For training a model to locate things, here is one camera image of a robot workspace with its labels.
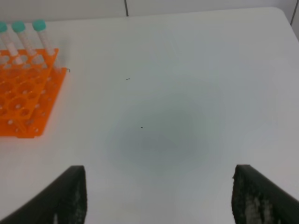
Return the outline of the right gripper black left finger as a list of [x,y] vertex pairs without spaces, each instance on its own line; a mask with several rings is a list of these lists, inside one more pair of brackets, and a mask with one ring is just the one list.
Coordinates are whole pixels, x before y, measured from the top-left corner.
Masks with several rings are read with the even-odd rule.
[[2,224],[83,224],[87,214],[84,166],[70,166]]

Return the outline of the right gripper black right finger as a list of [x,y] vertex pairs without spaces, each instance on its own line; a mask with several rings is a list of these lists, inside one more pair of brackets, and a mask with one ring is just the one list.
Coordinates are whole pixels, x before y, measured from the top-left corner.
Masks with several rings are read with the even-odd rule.
[[297,224],[299,201],[250,165],[237,165],[231,207],[236,224]]

